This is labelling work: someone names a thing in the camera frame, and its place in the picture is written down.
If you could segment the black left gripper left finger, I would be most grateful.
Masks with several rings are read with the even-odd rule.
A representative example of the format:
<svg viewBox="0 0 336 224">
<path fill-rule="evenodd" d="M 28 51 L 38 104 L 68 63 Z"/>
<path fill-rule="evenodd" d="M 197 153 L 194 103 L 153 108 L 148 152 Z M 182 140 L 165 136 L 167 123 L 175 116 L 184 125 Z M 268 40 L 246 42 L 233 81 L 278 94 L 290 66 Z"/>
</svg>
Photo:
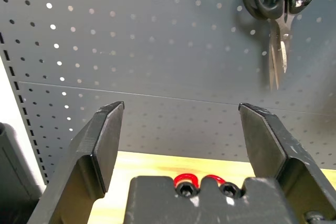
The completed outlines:
<svg viewBox="0 0 336 224">
<path fill-rule="evenodd" d="M 102 106 L 71 140 L 29 223 L 87 223 L 109 190 L 119 148 L 122 101 Z"/>
</svg>

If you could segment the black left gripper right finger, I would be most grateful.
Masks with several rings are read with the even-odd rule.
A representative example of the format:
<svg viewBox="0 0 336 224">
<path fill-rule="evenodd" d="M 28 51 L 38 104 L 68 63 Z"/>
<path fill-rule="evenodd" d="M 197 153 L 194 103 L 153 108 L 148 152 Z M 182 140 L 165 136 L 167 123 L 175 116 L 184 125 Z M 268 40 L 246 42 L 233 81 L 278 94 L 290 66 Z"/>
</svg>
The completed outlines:
<svg viewBox="0 0 336 224">
<path fill-rule="evenodd" d="M 249 103 L 238 110 L 254 174 L 276 179 L 300 223 L 335 223 L 335 189 L 279 117 Z"/>
</svg>

